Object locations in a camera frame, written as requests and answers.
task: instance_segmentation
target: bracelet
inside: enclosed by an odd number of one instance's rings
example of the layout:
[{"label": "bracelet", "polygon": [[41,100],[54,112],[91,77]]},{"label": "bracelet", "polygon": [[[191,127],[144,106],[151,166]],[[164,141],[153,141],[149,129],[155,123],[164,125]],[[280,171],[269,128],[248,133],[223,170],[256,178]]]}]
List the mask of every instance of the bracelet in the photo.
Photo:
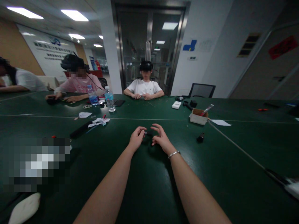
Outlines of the bracelet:
[{"label": "bracelet", "polygon": [[176,153],[181,154],[180,151],[175,151],[174,153],[171,153],[171,154],[168,156],[168,158],[170,159],[170,157],[172,157],[172,156],[173,156],[174,154],[176,154]]}]

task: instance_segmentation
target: pink shirt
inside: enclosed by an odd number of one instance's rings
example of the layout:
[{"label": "pink shirt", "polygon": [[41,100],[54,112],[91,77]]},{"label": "pink shirt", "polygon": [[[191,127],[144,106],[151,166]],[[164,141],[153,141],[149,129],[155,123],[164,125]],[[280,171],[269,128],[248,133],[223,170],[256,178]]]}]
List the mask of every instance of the pink shirt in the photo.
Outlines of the pink shirt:
[{"label": "pink shirt", "polygon": [[80,92],[80,93],[87,93],[87,85],[92,85],[94,91],[98,91],[99,89],[104,91],[104,88],[101,85],[101,82],[95,75],[88,74],[88,77],[85,79],[79,79],[79,77],[68,77],[67,81],[62,83],[59,87],[57,87],[54,91],[56,94],[57,92]]}]

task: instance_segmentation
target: ceiling light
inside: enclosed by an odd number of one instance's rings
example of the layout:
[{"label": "ceiling light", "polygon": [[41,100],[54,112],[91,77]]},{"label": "ceiling light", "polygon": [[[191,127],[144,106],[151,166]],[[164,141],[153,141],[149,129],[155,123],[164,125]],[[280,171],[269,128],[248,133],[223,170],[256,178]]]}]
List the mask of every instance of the ceiling light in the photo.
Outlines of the ceiling light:
[{"label": "ceiling light", "polygon": [[79,35],[79,34],[69,34],[70,37],[76,38],[76,39],[85,39],[85,37]]},{"label": "ceiling light", "polygon": [[43,17],[30,12],[29,10],[25,9],[25,8],[19,8],[19,7],[7,7],[9,10],[12,10],[14,12],[17,12],[19,14],[22,14],[23,16],[26,16],[30,19],[44,19]]},{"label": "ceiling light", "polygon": [[34,34],[30,34],[30,33],[27,33],[27,32],[25,32],[25,33],[22,33],[23,35],[27,35],[27,36],[35,36]]},{"label": "ceiling light", "polygon": [[61,10],[61,11],[75,21],[88,21],[88,19],[77,10]]},{"label": "ceiling light", "polygon": [[43,44],[50,44],[49,42],[45,42],[45,41],[42,41],[42,40],[37,40],[36,42],[43,43]]},{"label": "ceiling light", "polygon": [[174,30],[177,27],[177,25],[178,25],[178,23],[168,23],[168,22],[165,22],[163,24],[162,29],[163,30]]}]

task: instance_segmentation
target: water bottle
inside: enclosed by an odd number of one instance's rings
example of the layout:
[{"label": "water bottle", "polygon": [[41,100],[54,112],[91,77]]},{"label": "water bottle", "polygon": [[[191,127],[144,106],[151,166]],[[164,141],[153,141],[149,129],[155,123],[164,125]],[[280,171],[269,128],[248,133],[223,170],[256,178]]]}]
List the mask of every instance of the water bottle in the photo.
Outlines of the water bottle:
[{"label": "water bottle", "polygon": [[97,94],[93,90],[92,85],[87,85],[87,92],[89,95],[89,100],[90,100],[91,105],[93,105],[93,106],[99,105],[99,100],[97,98]]},{"label": "water bottle", "polygon": [[115,105],[113,101],[113,93],[110,90],[109,86],[105,86],[105,98],[107,102],[107,107],[109,112],[115,111]]}]

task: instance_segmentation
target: glass door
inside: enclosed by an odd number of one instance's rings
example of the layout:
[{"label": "glass door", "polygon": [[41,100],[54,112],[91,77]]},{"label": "glass door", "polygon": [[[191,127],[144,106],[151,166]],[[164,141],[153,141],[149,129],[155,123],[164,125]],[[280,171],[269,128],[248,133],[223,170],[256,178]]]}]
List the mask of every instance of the glass door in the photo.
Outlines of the glass door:
[{"label": "glass door", "polygon": [[152,81],[171,92],[179,55],[183,10],[117,8],[123,87],[142,79],[141,61],[153,63]]}]

